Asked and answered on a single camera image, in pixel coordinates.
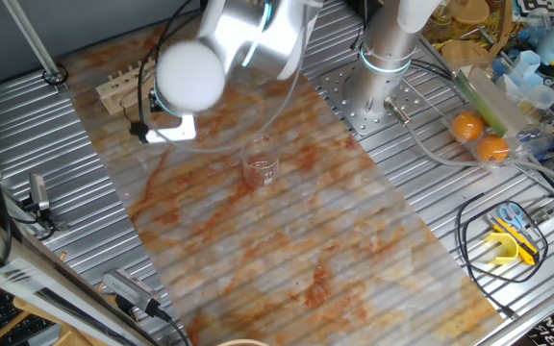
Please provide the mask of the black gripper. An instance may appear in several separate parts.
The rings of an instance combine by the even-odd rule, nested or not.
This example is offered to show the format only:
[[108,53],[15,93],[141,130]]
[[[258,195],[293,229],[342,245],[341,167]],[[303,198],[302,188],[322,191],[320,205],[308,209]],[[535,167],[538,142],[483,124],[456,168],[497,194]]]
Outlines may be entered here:
[[164,110],[161,101],[158,98],[156,89],[153,87],[150,89],[148,94],[149,109],[152,113],[162,112]]

